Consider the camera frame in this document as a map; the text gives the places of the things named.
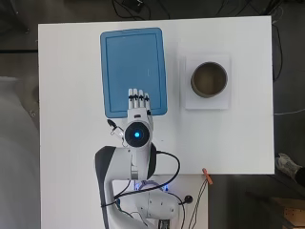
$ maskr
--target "blue plastic tray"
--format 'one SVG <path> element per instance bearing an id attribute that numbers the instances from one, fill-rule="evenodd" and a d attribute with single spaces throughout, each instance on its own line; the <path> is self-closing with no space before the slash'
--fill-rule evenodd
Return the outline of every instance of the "blue plastic tray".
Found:
<path id="1" fill-rule="evenodd" d="M 151 98 L 152 115 L 167 112 L 162 31 L 148 28 L 101 34 L 102 78 L 106 117 L 126 117 L 128 89 Z"/>

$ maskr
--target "metal bowl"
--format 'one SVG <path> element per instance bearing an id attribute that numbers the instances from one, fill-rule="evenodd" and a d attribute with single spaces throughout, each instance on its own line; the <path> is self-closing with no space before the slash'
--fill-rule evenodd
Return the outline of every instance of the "metal bowl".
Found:
<path id="1" fill-rule="evenodd" d="M 220 94 L 226 88 L 227 82 L 227 72 L 221 65 L 214 62 L 199 65 L 191 78 L 193 91 L 204 98 Z"/>

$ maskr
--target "gray floor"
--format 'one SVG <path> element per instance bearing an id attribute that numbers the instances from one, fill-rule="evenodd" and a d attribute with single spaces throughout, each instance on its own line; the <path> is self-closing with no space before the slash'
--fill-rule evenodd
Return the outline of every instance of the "gray floor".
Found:
<path id="1" fill-rule="evenodd" d="M 173 19 L 214 17 L 221 4 L 221 0 L 161 1 Z M 167 18 L 156 0 L 145 2 L 152 10 L 152 19 Z M 264 0 L 252 1 L 258 10 L 266 3 Z M 244 0 L 229 0 L 219 16 L 235 16 L 243 4 Z M 110 0 L 19 0 L 16 7 L 20 18 L 29 26 L 30 33 L 12 31 L 1 35 L 0 50 L 37 49 L 37 24 L 40 23 L 120 20 Z M 305 108 L 305 5 L 288 1 L 282 8 L 284 14 L 276 25 L 280 30 L 284 64 L 280 78 L 274 83 L 276 113 Z M 147 12 L 143 10 L 141 15 L 147 17 Z M 256 13 L 247 7 L 240 15 Z M 274 43 L 274 67 L 278 71 L 278 43 L 276 40 Z M 20 79 L 18 94 L 25 108 L 37 114 L 33 121 L 38 127 L 38 104 L 32 96 L 32 90 L 38 85 L 37 54 L 0 54 L 0 75 Z M 274 118 L 274 146 L 276 153 L 286 153 L 305 166 L 305 113 Z M 214 185 L 209 191 L 210 228 L 282 228 L 255 201 L 245 196 L 245 192 L 252 191 L 266 197 L 305 197 L 304 189 L 293 181 L 280 173 L 276 178 L 279 181 L 268 176 L 213 176 Z"/>

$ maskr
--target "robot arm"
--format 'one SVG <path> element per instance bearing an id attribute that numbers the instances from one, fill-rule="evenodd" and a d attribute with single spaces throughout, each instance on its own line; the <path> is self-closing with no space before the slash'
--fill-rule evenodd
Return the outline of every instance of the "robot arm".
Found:
<path id="1" fill-rule="evenodd" d="M 95 169 L 99 184 L 103 218 L 106 229 L 147 229 L 152 225 L 132 219 L 115 206 L 113 180 L 146 180 L 155 169 L 156 150 L 152 144 L 153 119 L 148 94 L 129 89 L 128 123 L 123 132 L 127 147 L 105 146 L 95 155 Z"/>

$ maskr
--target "white table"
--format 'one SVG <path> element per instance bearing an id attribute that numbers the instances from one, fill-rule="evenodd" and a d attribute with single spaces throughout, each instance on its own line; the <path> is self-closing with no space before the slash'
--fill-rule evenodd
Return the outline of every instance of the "white table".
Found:
<path id="1" fill-rule="evenodd" d="M 43 229 L 103 228 L 93 158 L 121 143 L 106 122 L 99 36 L 149 27 L 163 31 L 167 71 L 168 112 L 154 118 L 157 149 L 180 158 L 181 174 L 274 172 L 270 17 L 39 25 Z M 186 52 L 230 55 L 229 110 L 181 107 L 178 62 Z M 157 160 L 158 174 L 175 168 L 170 158 Z M 199 224 L 207 228 L 205 218 Z"/>

